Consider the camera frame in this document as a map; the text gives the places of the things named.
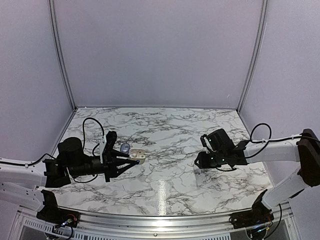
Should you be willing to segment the purple earbud charging case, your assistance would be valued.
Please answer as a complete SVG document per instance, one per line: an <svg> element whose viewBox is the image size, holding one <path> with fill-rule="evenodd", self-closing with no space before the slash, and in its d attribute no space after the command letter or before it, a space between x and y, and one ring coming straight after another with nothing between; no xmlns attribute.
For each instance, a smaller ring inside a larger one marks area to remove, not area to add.
<svg viewBox="0 0 320 240"><path fill-rule="evenodd" d="M128 154L130 152L130 149L131 149L131 146L126 142L120 146L120 151L125 154Z"/></svg>

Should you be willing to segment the white charging case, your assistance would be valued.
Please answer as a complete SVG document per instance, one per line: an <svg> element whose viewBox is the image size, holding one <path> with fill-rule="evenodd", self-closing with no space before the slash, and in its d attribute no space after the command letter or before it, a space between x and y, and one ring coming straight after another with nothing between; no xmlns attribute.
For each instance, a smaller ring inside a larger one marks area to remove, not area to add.
<svg viewBox="0 0 320 240"><path fill-rule="evenodd" d="M139 165L142 165L146 160L146 151L140 148L131 148L129 150L129 159L138 161Z"/></svg>

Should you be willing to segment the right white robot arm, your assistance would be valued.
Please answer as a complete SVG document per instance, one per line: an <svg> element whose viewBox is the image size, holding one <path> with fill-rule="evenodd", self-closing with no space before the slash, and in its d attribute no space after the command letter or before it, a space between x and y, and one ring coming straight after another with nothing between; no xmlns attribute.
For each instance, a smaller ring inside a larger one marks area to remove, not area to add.
<svg viewBox="0 0 320 240"><path fill-rule="evenodd" d="M320 184L320 141L307 128L301 134L278 139L242 140L234 144L224 129L201 136L201 151L194 164L199 169L220 170L223 165L231 168L258 162L299 163L300 166L287 178L271 189L264 190L252 204L247 219L258 224L267 211L289 198L294 198L306 188Z"/></svg>

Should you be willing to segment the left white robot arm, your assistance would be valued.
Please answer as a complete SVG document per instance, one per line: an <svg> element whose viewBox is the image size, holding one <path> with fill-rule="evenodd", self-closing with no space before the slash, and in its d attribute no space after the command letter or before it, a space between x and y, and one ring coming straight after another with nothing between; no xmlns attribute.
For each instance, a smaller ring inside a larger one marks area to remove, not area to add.
<svg viewBox="0 0 320 240"><path fill-rule="evenodd" d="M33 163L0 162L0 198L39 212L53 223L63 219L56 197L50 189L71 184L80 176L103 174L105 181L116 178L126 170L145 162L144 151L125 154L115 150L116 138L102 141L98 156L86 155L82 141L69 137L58 144L58 156L40 158Z"/></svg>

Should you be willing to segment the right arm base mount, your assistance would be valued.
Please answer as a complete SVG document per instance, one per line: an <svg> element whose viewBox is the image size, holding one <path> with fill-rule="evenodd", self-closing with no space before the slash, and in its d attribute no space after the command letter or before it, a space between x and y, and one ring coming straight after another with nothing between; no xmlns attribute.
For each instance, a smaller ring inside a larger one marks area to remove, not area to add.
<svg viewBox="0 0 320 240"><path fill-rule="evenodd" d="M234 212L230 215L229 222L233 225L234 229L247 228L274 220L272 210L262 203L262 198L266 192L267 190L264 190L258 195L251 209Z"/></svg>

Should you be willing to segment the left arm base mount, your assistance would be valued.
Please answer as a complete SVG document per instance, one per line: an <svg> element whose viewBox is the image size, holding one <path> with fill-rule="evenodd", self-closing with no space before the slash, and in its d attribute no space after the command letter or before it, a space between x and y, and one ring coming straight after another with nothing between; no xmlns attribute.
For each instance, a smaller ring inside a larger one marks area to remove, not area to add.
<svg viewBox="0 0 320 240"><path fill-rule="evenodd" d="M77 227L80 218L80 213L78 211L58 207L56 197L51 191L42 190L41 193L44 198L42 201L43 207L37 212L37 219L53 223L61 227Z"/></svg>

